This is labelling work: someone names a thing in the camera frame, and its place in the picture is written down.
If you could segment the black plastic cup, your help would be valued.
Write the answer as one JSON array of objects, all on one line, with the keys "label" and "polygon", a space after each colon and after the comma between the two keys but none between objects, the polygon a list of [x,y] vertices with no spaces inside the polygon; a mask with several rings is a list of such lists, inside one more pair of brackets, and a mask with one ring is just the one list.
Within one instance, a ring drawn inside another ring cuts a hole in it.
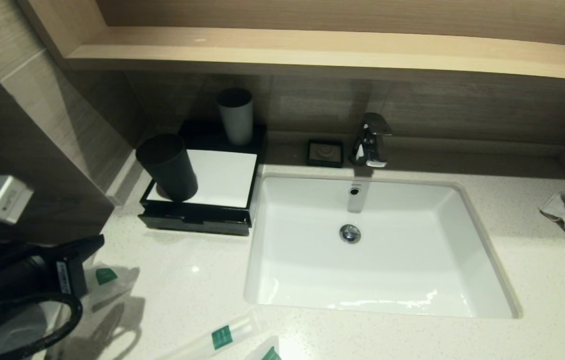
[{"label": "black plastic cup", "polygon": [[184,139],[161,133],[143,141],[136,159],[173,202],[187,201],[198,192],[198,180]]}]

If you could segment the black amenity drawer box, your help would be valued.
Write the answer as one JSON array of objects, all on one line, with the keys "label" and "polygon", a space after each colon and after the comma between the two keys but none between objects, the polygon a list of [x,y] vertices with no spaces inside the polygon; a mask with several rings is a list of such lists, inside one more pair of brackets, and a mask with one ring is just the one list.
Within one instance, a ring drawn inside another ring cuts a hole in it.
[{"label": "black amenity drawer box", "polygon": [[152,181],[140,198],[139,218],[150,229],[195,233],[248,236],[255,220],[260,186],[259,171],[265,160],[267,126],[253,126],[252,141],[246,146],[232,145],[219,121],[186,121],[178,135],[188,150],[209,150],[257,155],[251,194],[246,208],[173,202]]}]

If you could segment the small square green-label packet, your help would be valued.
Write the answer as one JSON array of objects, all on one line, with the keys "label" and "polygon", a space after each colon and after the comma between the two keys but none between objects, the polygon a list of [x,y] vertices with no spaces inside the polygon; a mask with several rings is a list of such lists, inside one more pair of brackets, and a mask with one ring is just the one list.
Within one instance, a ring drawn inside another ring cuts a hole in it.
[{"label": "small square green-label packet", "polygon": [[97,262],[84,271],[87,296],[99,303],[131,290],[136,282],[136,271],[124,266]]}]

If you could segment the white bathtub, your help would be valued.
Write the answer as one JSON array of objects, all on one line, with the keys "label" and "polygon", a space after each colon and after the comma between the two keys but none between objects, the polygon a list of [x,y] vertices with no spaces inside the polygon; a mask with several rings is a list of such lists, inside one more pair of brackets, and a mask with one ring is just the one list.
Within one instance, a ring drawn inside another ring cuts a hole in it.
[{"label": "white bathtub", "polygon": [[0,326],[0,355],[8,353],[50,335],[59,327],[59,315],[64,304],[45,301],[18,313]]}]

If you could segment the wide toothbrush packet green label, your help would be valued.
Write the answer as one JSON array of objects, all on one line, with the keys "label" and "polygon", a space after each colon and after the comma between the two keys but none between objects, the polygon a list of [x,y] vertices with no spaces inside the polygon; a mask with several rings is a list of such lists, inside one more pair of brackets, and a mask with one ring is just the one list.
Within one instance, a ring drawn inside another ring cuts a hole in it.
[{"label": "wide toothbrush packet green label", "polygon": [[255,311],[235,317],[154,360],[207,360],[264,332],[268,321]]}]

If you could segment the light grey plastic cup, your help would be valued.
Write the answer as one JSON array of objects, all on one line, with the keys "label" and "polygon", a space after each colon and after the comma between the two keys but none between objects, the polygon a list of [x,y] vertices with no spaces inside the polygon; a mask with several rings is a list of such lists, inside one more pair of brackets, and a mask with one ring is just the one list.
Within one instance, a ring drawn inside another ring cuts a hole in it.
[{"label": "light grey plastic cup", "polygon": [[253,138],[253,96],[243,88],[223,89],[216,104],[228,141],[235,146],[249,145]]}]

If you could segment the small packet green corner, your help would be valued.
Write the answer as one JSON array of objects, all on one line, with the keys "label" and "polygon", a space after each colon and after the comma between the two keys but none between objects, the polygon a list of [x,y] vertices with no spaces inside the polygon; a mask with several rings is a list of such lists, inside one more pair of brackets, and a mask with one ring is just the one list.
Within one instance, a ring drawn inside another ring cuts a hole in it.
[{"label": "small packet green corner", "polygon": [[244,360],[283,360],[280,354],[280,338],[278,335],[266,338]]}]

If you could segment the black square soap dish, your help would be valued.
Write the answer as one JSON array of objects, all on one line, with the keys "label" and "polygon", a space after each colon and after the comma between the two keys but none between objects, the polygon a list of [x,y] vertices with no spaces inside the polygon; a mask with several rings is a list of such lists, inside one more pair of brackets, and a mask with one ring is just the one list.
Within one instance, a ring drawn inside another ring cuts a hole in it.
[{"label": "black square soap dish", "polygon": [[305,163],[311,167],[341,169],[344,166],[344,144],[342,141],[309,139]]}]

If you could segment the chrome sink drain stopper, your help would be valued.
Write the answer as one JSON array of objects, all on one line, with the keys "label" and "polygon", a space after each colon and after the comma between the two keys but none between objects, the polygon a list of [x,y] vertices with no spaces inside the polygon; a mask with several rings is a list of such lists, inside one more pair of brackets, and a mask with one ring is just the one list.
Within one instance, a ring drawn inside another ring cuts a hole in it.
[{"label": "chrome sink drain stopper", "polygon": [[347,244],[356,244],[361,240],[361,231],[353,224],[344,224],[339,229],[339,236]]}]

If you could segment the white ceramic sink basin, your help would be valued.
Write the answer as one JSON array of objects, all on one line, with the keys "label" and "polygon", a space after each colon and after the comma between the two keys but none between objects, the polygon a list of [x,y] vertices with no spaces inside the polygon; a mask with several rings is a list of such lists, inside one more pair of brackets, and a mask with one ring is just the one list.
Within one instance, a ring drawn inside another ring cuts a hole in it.
[{"label": "white ceramic sink basin", "polygon": [[[516,319],[465,191],[451,183],[269,175],[244,298],[253,305]],[[340,239],[345,224],[358,243]]]}]

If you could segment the chrome sink faucet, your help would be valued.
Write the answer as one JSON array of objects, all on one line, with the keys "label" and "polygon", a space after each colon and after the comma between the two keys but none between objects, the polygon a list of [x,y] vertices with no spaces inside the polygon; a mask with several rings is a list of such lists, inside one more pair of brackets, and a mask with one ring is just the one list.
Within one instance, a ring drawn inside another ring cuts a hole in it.
[{"label": "chrome sink faucet", "polygon": [[385,117],[378,112],[365,112],[349,161],[357,167],[384,168],[387,166],[384,138],[392,135]]}]

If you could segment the wooden wall shelf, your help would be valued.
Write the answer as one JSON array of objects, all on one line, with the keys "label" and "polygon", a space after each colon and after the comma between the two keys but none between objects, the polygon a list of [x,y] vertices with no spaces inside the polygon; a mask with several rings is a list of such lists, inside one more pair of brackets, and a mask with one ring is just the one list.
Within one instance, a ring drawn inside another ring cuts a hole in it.
[{"label": "wooden wall shelf", "polygon": [[565,0],[17,0],[67,69],[565,79]]}]

